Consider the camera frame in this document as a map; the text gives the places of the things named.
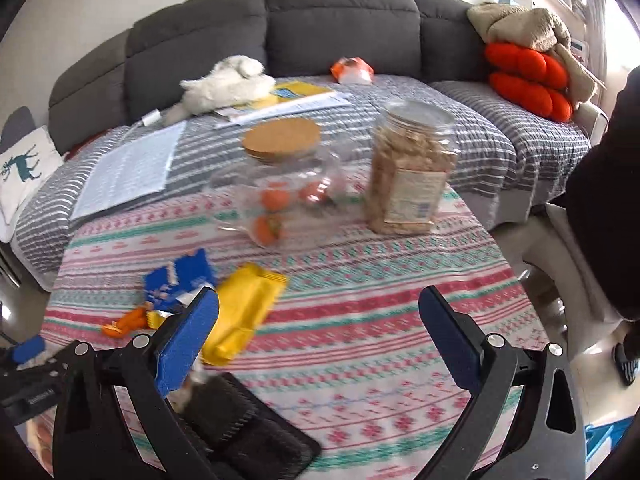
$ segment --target orange fruit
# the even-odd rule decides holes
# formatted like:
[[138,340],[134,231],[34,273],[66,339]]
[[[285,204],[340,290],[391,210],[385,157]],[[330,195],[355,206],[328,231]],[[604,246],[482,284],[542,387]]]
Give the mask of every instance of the orange fruit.
[[258,243],[268,247],[280,239],[282,220],[277,215],[262,215],[254,221],[254,236]]
[[263,189],[260,193],[260,202],[269,213],[277,213],[289,207],[291,196],[285,189]]
[[320,180],[309,182],[299,192],[298,196],[303,202],[318,204],[326,199],[327,186]]

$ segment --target white plush toy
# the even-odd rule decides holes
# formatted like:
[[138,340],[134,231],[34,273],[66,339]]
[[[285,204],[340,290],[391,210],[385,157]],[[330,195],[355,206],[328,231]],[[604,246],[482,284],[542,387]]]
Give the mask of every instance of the white plush toy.
[[267,97],[275,80],[263,72],[260,61],[247,56],[231,56],[216,63],[209,75],[194,81],[181,81],[182,101],[167,112],[164,125]]

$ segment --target cork lid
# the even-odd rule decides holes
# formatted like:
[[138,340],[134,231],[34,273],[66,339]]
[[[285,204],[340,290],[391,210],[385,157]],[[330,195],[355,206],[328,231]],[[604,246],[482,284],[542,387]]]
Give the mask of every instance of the cork lid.
[[320,126],[311,119],[292,117],[258,124],[242,140],[244,150],[264,161],[278,161],[313,151],[320,142]]

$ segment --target beige blanket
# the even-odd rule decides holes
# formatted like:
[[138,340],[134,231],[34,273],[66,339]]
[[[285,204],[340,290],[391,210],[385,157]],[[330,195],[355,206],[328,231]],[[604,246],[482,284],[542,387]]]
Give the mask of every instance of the beige blanket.
[[577,108],[595,94],[597,85],[604,84],[581,65],[570,49],[569,30],[558,16],[548,9],[484,4],[466,12],[485,43],[514,43],[557,59],[569,74],[568,97]]

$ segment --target jar label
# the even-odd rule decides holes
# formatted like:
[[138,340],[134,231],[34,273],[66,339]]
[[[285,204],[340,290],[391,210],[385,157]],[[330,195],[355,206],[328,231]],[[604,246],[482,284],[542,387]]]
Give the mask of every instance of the jar label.
[[446,181],[444,172],[397,170],[385,222],[422,224],[431,220]]

